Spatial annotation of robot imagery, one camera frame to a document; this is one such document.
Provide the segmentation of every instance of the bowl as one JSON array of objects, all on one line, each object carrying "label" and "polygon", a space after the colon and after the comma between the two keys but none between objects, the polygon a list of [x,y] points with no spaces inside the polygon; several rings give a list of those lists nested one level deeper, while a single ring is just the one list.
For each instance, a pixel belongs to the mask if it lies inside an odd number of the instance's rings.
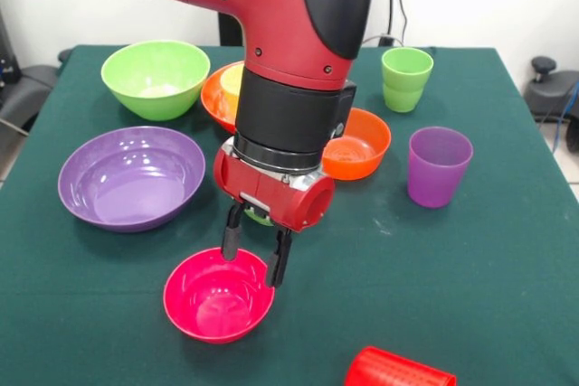
[{"label": "bowl", "polygon": [[149,41],[110,55],[100,75],[123,106],[149,121],[167,121],[194,105],[210,68],[194,45]]},{"label": "bowl", "polygon": [[324,172],[341,181],[366,178],[380,166],[391,141],[390,128],[381,118],[352,108],[344,135],[330,140],[324,150]]},{"label": "bowl", "polygon": [[184,334],[228,344],[253,330],[269,312],[275,289],[265,285],[267,266],[247,250],[227,262],[220,248],[204,250],[171,273],[163,293],[169,320]]},{"label": "bowl", "polygon": [[219,125],[235,134],[235,117],[242,85],[244,62],[236,62],[216,71],[201,91],[201,103]]},{"label": "bowl", "polygon": [[58,193],[76,217],[110,231],[139,232],[173,219],[204,178],[196,142],[162,127],[93,138],[64,163]]},{"label": "bowl", "polygon": [[262,226],[274,226],[273,222],[270,219],[258,216],[254,210],[246,209],[245,215]]}]

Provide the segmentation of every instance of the green cup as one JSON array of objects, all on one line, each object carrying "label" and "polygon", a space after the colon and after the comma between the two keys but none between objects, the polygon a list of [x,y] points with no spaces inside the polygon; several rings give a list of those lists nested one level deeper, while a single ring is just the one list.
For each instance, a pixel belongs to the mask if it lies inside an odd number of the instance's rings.
[{"label": "green cup", "polygon": [[382,88],[386,106],[399,113],[413,111],[431,77],[433,66],[430,54],[412,47],[397,47],[385,52],[382,56]]},{"label": "green cup", "polygon": [[168,121],[199,99],[210,68],[205,52],[192,44],[149,41],[113,53],[100,75],[123,106],[149,121]]}]

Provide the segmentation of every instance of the stacked green cup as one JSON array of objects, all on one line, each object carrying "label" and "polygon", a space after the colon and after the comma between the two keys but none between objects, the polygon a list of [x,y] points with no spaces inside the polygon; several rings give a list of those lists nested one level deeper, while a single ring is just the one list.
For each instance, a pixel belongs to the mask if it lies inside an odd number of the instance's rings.
[{"label": "stacked green cup", "polygon": [[382,56],[383,91],[386,106],[406,113],[416,108],[431,77],[431,55],[412,47],[390,49]]}]

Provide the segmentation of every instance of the red cup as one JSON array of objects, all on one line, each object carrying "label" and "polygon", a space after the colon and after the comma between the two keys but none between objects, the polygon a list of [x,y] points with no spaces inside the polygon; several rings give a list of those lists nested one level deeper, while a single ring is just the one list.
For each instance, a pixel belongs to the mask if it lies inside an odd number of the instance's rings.
[{"label": "red cup", "polygon": [[352,362],[346,386],[456,386],[456,377],[374,347]]}]

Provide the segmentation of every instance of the table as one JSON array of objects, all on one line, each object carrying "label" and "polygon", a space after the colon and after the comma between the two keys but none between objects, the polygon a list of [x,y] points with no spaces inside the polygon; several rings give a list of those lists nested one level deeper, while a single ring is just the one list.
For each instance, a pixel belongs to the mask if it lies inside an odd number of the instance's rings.
[{"label": "table", "polygon": [[[369,344],[453,372],[461,386],[579,382],[579,207],[494,50],[429,49],[434,72],[409,115],[384,106],[381,50],[362,50],[356,106],[389,123],[391,149],[374,176],[338,184],[324,221],[296,237],[264,323],[211,346],[180,334],[161,301],[182,259],[220,243],[230,201],[211,165],[185,211],[142,234],[93,228],[58,199],[78,146],[146,123],[100,81],[115,49],[73,52],[0,191],[2,384],[338,385]],[[242,58],[206,51],[213,71]],[[159,125],[192,136],[210,162],[227,138],[199,103]],[[438,211],[405,192],[408,139],[429,125],[475,146],[454,202]],[[244,224],[243,247],[266,258],[272,229]]]}]

